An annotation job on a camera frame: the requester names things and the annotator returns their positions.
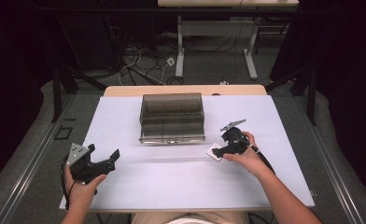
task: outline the gray carpet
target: gray carpet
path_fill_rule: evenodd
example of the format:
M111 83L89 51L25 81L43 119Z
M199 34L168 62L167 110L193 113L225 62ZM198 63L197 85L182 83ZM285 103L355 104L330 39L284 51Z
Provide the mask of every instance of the gray carpet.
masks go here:
M198 37L188 39L185 43L190 49L215 49L225 40L225 38ZM280 36L264 36L261 38L259 55L254 56L254 63L259 75L257 80L248 78L245 61L242 57L242 47L247 43L244 38L238 41L236 49L232 48L228 52L195 52L188 50L186 51L183 75L184 83L217 84L222 80L226 80L231 84L267 85L269 83L268 76L282 40L283 38ZM175 43L175 41L162 39L157 53L166 56L158 59L161 68L149 73L150 75L166 81L175 74L174 67L167 67L164 77L162 77L162 66L166 59L169 57L176 58ZM190 43L195 43L195 46L189 46ZM229 43L230 45L226 44L225 49L231 46L233 41ZM154 62L151 58L150 56L142 58L140 66L142 68L151 67ZM127 57L124 60L130 63L132 59L133 57ZM149 85L140 76L133 75L133 77L136 84ZM100 81L106 85L120 85L120 75L106 77L100 79ZM128 75L122 77L121 81L124 85L133 85ZM57 223L62 220L65 212L58 209L63 195L59 179L61 159L68 152L72 143L81 144L83 142L99 97L103 94L88 83L80 80L77 83L81 89L77 95L63 95L66 101L66 109L57 124L50 123L53 112L51 85L49 83L43 87L45 102L38 119L17 148L5 170L0 174L0 223ZM325 170L324 161L318 149L318 139L313 134L314 128L308 124L308 120L303 115L302 99L305 100L305 96L291 97L290 87L291 83L287 83L269 93L273 96L309 189L317 195L314 197L316 207L313 210L324 223L350 223L346 211L342 207L341 200L336 194L335 186ZM324 145L330 152L342 179L352 195L352 200L363 218L362 223L366 223L366 188L360 184L355 172L346 162L335 142L328 102L320 94L317 94L316 119L316 130L319 131ZM71 133L67 139L54 140L55 137L58 139L66 136L68 134L67 130L70 128ZM43 148L44 155L38 161L33 175L27 179L29 185L20 184L22 174L27 170L28 164L31 164L36 152L41 150L40 146L45 146ZM23 186L21 188L22 194L14 203L11 203L10 195L15 192L14 188L17 186ZM270 212L256 214L268 220L271 219L272 215ZM108 218L108 223L126 223L127 215L102 215L103 221ZM98 223L96 215L88 214L86 223Z

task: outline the black cable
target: black cable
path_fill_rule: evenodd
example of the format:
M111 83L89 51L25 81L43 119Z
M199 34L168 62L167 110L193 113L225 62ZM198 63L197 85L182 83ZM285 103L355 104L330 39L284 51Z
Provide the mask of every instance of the black cable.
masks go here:
M156 58L155 60L149 58L150 60L152 60L155 64L153 66L151 66L150 68L143 68L143 67L140 67L137 63L134 65L136 66L137 68L141 69L141 70L156 70L156 69L160 69L161 66L159 64L159 60L158 58Z
M233 58L234 58L234 61L235 61L235 69L234 69L234 78L233 78L233 81L236 80L236 73L237 73L237 66L238 66L238 62L236 61L236 55L235 55L236 54L236 41L238 41L239 40L239 37L241 36L242 28L244 26L244 21L245 21L245 19L243 18L242 19L242 22L241 22L241 28L239 29L238 37L235 37L235 45L234 45L234 51L233 51Z
M267 220L265 220L264 217L261 217L259 215L254 214L254 213L249 213L248 212L247 215L249 216L249 218L250 217L256 217L256 218L260 219L261 221L263 221L265 224L270 224Z
M270 221L270 223L271 223L271 224L273 224L274 219L276 220L276 218L275 218L275 214L273 213L273 215L271 216L271 221Z
M166 85L172 85L172 83L174 81L178 81L180 83L180 85L183 85L184 84L184 78L183 77L170 77L166 81Z
M108 218L107 218L107 220L106 220L106 223L105 224L107 224L107 222L109 221L109 219L111 218L111 216L112 216L113 214L109 214L109 216L108 216Z
M238 137L235 137L235 136L232 136L232 138L235 138L239 141L242 141L244 143L246 143L249 147L251 147L260 157L260 159L262 160L262 162L264 162L264 164L270 168L270 170L276 175L275 171L274 171L274 168L273 166L271 165L271 163L268 162L267 158L265 158L264 155L262 155L262 153L260 152L260 149L256 146L253 146L252 144L250 144L247 140L244 140L242 138L238 138Z
M64 173L64 167L65 167L65 163L66 163L68 157L69 157L69 154L67 154L65 157L63 157L63 161L61 163L61 172L60 172L63 195L64 195L64 198L66 199L66 204L65 204L66 211L69 210L69 203L70 203L69 194L66 191L66 181L65 181L65 173Z
M204 84L204 81L214 82L214 83L217 83L217 84L219 84L219 83L220 83L220 81L217 81L217 80L202 79L202 80L201 80L201 84L202 84L202 85L206 85L206 84Z
M139 75L140 77L142 77L144 80L146 80L147 82L153 84L153 85L158 85L158 83L154 82L153 80L151 80L150 78L148 78L147 76L144 76L142 73L134 70L132 67L127 67L129 70L135 72L137 75Z
M96 217L98 218L99 223L104 224L104 221L102 221L101 215L99 213L96 214Z
M128 73L130 74L130 78L131 81L134 83L134 85L136 86L136 82L134 81L133 75L131 74L131 71L128 69Z
M232 37L230 36L226 41L224 41L223 44L221 44L216 49L186 49L185 48L185 51L189 51L189 52L227 52L230 49L232 49L234 46L236 46L236 39L234 40L233 44L228 49L224 49L224 50L219 50L219 49L221 49L227 42L229 42L229 40L231 38Z

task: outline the wire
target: wire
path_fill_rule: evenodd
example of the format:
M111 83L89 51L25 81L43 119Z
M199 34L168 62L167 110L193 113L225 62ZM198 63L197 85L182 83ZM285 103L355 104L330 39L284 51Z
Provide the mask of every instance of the wire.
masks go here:
M264 217L261 217L261 216L259 216L259 215L256 215L256 214L254 214L254 213L247 213L247 215L249 216L249 217L256 217L256 218L258 218L258 219L260 219L261 221L263 221L265 224L270 224L270 222L268 222L267 220L265 220L265 218Z
M239 33L238 33L238 37L235 37L235 41L237 41L239 39L239 37L241 36L242 33L242 27L244 26L244 22L245 22L245 18L242 18L242 22L241 22L241 28L239 29ZM233 51L233 58L235 60L235 71L234 71L234 78L230 83L233 83L236 80L236 76L237 76L237 66L238 66L238 62L236 61L236 44L234 46L234 51Z
M184 84L184 78L183 77L170 77L168 78L168 80L166 81L166 84L168 85L172 85L172 83L174 81L178 81L180 83L180 85Z
M124 84L122 84L122 81L121 81L121 77L123 77L125 74L123 74L123 72L124 72L124 69L125 68L130 68L131 66L134 66L134 65L136 65L137 63L139 63L141 60L142 60L142 56L140 55L140 54L135 54L135 56L138 56L137 58L135 58L134 57L134 62L133 63L130 63L130 64L127 64L127 65L125 65L125 66L123 66L122 68L121 68L121 70L120 70L120 75L119 75L119 82L120 82L120 85L121 86L124 86Z
M238 138L238 137L235 137L235 136L232 136L232 138L235 138L235 139L237 139L237 140L239 140L239 141L242 141L242 142L244 142L244 143L248 144L248 146L249 146L249 147L251 147L251 148L256 152L256 154L258 154L258 155L259 155L259 157L261 158L262 162L264 162L264 164L265 164L268 168L270 168L270 170L271 170L271 171L276 175L276 173L275 173L275 171L274 171L273 166L272 166L272 165L271 165L271 163L267 160L267 158L265 158L265 156L260 152L260 149L259 149L258 147L253 146L253 145L252 145L252 144L250 144L247 140L244 140L244 139L242 139L242 138Z
M99 223L104 224L99 213L96 214L96 217L98 218Z
M161 80L160 80L160 83L162 83L162 79L163 79L163 74L165 73L165 68L166 68L166 65L163 67L163 69L162 69L162 76L161 76Z
M60 178L61 178L61 185L62 185L62 190L63 190L63 196L66 199L66 204L65 204L65 209L66 211L69 210L69 195L66 191L66 183L65 183L65 175L64 175L64 167L65 167L65 163L67 161L67 158L69 157L69 154L67 154L64 158L63 161L61 163L61 171L60 171Z
M107 217L107 220L106 220L106 224L107 224L107 222L109 221L109 219L111 218L112 215L113 214L109 214L109 216Z
M221 44L216 49L185 49L185 51L189 51L189 52L227 52L230 49L232 49L234 46L236 46L236 38L235 38L233 44L228 49L224 49L224 50L219 50L219 49L221 49L224 45L226 45L227 42L229 42L229 40L231 40L231 39L232 39L232 37L230 36L226 41L223 42L223 44Z
M278 223L278 220L276 220L275 214L273 213L273 215L271 216L270 224L273 224L274 223L274 220L276 221L276 223Z

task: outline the hand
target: hand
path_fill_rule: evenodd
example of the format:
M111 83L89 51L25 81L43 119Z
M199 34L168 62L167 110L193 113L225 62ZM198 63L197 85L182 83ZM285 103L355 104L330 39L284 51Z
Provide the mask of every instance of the hand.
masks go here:
M96 188L104 179L106 179L106 175L97 176L88 185L84 185L79 181L76 181L75 183L75 180L70 173L70 167L66 166L65 178L65 186L67 194L69 195L70 208L78 207L79 209L83 209L85 212L87 212L92 203L93 194Z
M246 135L249 143L256 147L255 137L253 136L253 134L248 132L243 132L243 134ZM240 163L255 177L258 177L261 172L269 170L269 168L264 164L259 155L251 147L248 147L242 155L226 153L224 154L223 158L227 161L236 161Z

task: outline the translucent plastic box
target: translucent plastic box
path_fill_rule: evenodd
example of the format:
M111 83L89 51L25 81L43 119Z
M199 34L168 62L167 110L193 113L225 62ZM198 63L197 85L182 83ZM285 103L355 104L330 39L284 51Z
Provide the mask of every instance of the translucent plastic box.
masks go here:
M145 94L140 114L141 143L176 144L204 141L200 93Z

